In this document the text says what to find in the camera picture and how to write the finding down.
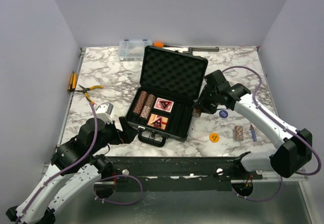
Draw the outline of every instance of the wall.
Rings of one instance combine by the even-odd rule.
[[[280,116],[313,134],[324,160],[324,0],[287,0],[262,43],[261,61]],[[308,171],[317,166],[313,158]],[[324,170],[310,177],[318,209],[324,209]]]
[[[174,45],[255,46],[286,0],[55,0],[82,47],[152,39]]]
[[[41,178],[79,48],[54,0],[0,0],[0,223]]]

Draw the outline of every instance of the open case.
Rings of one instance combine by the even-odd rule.
[[[162,147],[169,137],[182,141],[187,139],[193,104],[199,97],[207,65],[208,60],[205,58],[154,46],[145,48],[140,79],[141,87],[138,88],[126,114],[128,123],[139,129],[138,138],[140,141]],[[147,119],[140,118],[133,113],[142,91],[155,96]],[[158,98],[173,103],[170,112],[154,108]],[[167,118],[164,129],[148,125],[152,114]],[[142,136],[144,130],[151,132],[149,138]],[[162,141],[154,139],[156,134],[162,136]]]

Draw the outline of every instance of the transparent container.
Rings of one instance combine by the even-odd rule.
[[[118,57],[120,61],[142,61],[144,48],[152,45],[149,40],[124,40],[119,42]]]

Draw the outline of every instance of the yellow handled pliers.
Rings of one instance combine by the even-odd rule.
[[[93,90],[93,89],[103,89],[104,88],[103,86],[92,86],[92,87],[88,87],[88,88],[83,87],[81,85],[79,85],[79,86],[82,88],[82,90],[76,90],[76,91],[84,93],[84,95],[86,96],[87,100],[89,102],[91,102],[92,104],[95,104],[95,102],[90,99],[89,94],[88,94],[88,91]]]

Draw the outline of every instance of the white marble surface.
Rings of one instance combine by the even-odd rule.
[[[121,129],[119,116],[125,116],[139,87],[142,62],[120,62],[118,48],[87,48],[86,55],[79,73],[77,84],[85,87],[103,85],[105,89],[96,89],[89,92],[92,100],[97,104],[110,101],[114,104],[112,112],[116,126]],[[194,55],[208,59],[209,65],[206,74],[217,69],[223,70],[234,65],[248,66],[263,78],[263,85],[258,93],[259,100],[270,110],[274,111],[272,100],[256,48],[220,48],[220,52],[194,52]],[[241,83],[251,91],[258,84],[258,79],[251,72],[244,69],[233,69],[225,73],[230,84]],[[274,149],[269,139],[255,127],[257,141],[253,142],[250,133],[250,122],[236,112],[230,111],[226,119],[214,115],[203,114],[200,118],[193,118],[189,129],[188,139],[180,142],[167,139],[164,147],[154,147],[141,143],[137,137],[131,144],[112,145],[108,156],[178,156],[178,157],[220,157],[239,156],[246,151],[262,152]],[[68,141],[78,133],[82,124],[92,116],[88,101],[82,93],[75,93],[68,115],[62,142]],[[242,125],[244,141],[233,140],[233,128]],[[211,133],[218,133],[220,140],[212,143],[209,140]]]

